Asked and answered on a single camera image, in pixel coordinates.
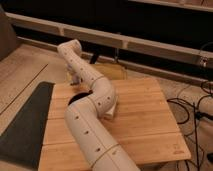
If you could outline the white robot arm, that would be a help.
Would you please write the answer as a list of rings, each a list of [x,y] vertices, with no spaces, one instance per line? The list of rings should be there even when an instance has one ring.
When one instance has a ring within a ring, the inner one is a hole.
[[[57,50],[92,91],[88,96],[72,102],[65,112],[67,126],[92,171],[140,171],[99,121],[116,103],[112,83],[80,57],[82,47],[78,40],[61,43]]]

